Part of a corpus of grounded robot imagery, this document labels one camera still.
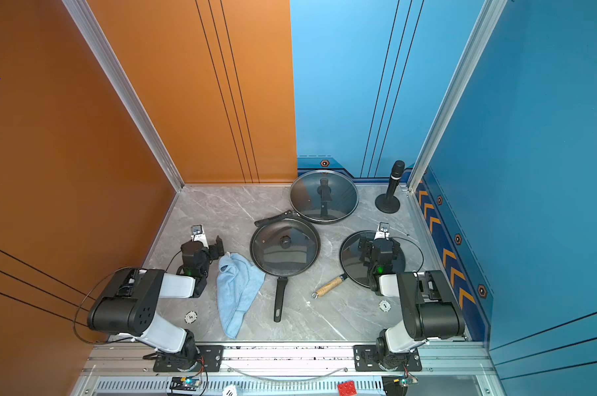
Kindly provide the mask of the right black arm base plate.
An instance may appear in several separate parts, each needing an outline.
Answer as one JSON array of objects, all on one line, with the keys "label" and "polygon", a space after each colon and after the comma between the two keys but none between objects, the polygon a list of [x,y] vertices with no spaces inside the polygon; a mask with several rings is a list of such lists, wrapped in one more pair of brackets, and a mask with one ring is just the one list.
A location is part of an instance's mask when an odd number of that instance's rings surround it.
[{"label": "right black arm base plate", "polygon": [[417,350],[393,353],[388,350],[379,351],[376,345],[355,345],[353,351],[356,371],[421,372],[423,370]]}]

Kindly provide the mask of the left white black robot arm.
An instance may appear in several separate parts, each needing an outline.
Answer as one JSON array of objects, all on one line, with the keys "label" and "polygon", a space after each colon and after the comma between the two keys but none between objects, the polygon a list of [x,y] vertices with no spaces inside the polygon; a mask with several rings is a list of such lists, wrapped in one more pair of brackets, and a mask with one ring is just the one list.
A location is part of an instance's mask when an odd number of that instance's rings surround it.
[{"label": "left white black robot arm", "polygon": [[120,268],[87,315],[87,327],[109,335],[126,335],[154,352],[154,371],[203,371],[204,358],[194,333],[178,327],[156,311],[160,299],[199,298],[208,284],[210,265],[225,254],[223,241],[214,244],[195,236],[182,244],[183,264],[176,273],[161,269]]}]

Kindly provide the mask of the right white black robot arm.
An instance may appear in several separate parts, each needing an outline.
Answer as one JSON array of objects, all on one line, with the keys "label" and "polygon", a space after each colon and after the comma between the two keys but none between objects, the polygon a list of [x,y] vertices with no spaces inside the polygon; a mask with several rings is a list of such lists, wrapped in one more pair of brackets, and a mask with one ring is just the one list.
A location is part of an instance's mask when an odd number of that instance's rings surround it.
[{"label": "right white black robot arm", "polygon": [[406,369],[413,353],[431,339],[465,335],[462,309],[442,271],[397,272],[396,263],[405,256],[393,238],[360,238],[359,257],[369,289],[399,298],[402,309],[402,320],[376,339],[375,360],[382,369]]}]

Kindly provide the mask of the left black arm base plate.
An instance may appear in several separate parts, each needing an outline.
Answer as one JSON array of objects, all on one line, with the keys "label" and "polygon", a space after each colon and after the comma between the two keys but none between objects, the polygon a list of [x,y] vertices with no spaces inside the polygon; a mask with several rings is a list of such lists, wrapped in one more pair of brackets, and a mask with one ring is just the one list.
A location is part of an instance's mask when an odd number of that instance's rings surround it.
[{"label": "left black arm base plate", "polygon": [[198,373],[201,369],[207,373],[217,373],[223,360],[223,345],[198,345],[195,358],[183,358],[176,354],[162,354],[154,361],[152,370],[156,373]]}]

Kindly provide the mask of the light blue microfibre cloth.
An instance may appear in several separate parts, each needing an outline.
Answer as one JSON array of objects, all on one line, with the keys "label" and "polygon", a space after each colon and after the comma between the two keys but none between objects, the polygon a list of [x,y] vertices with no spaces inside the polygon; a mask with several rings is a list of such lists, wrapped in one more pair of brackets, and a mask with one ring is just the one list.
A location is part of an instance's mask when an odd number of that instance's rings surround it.
[{"label": "light blue microfibre cloth", "polygon": [[236,339],[244,317],[265,281],[265,272],[238,253],[225,253],[219,260],[217,309],[222,329]]}]

